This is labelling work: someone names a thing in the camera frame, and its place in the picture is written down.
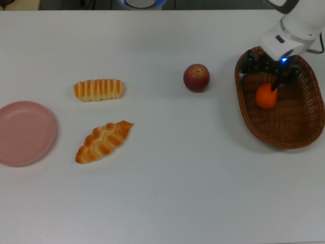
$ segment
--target plate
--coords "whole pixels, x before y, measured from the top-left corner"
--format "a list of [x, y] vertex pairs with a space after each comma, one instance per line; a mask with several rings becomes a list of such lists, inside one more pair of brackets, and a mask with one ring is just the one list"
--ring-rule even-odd
[[39, 160], [52, 145], [55, 119], [43, 105], [31, 101], [0, 109], [0, 163], [22, 166]]

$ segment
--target pastry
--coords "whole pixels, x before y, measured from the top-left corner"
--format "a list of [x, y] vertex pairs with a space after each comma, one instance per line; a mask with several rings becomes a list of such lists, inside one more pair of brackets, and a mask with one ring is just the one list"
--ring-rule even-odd
[[79, 81], [74, 85], [75, 95], [82, 102], [120, 98], [123, 91], [122, 81], [116, 79]]
[[87, 164], [108, 156], [115, 148], [121, 146], [126, 139], [132, 123], [121, 121], [96, 127], [86, 137], [76, 154], [78, 164]]

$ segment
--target basket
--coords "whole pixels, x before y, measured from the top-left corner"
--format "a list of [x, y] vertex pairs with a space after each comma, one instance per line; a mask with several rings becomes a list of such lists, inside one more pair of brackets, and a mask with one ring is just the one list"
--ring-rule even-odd
[[[261, 47], [252, 48], [257, 55]], [[253, 135], [265, 143], [279, 148], [295, 149], [310, 145], [322, 133], [325, 125], [324, 101], [321, 97], [316, 76], [302, 58], [301, 73], [293, 84], [278, 87], [278, 100], [271, 110], [256, 106], [255, 93], [264, 83], [273, 83], [275, 75], [250, 74], [239, 83], [238, 63], [235, 80], [239, 106], [246, 125]]]

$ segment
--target apple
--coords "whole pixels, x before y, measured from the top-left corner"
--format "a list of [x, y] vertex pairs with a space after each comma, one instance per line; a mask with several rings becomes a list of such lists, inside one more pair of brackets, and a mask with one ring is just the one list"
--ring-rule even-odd
[[192, 92], [202, 92], [210, 81], [210, 73], [204, 65], [194, 64], [187, 67], [183, 80], [185, 86]]

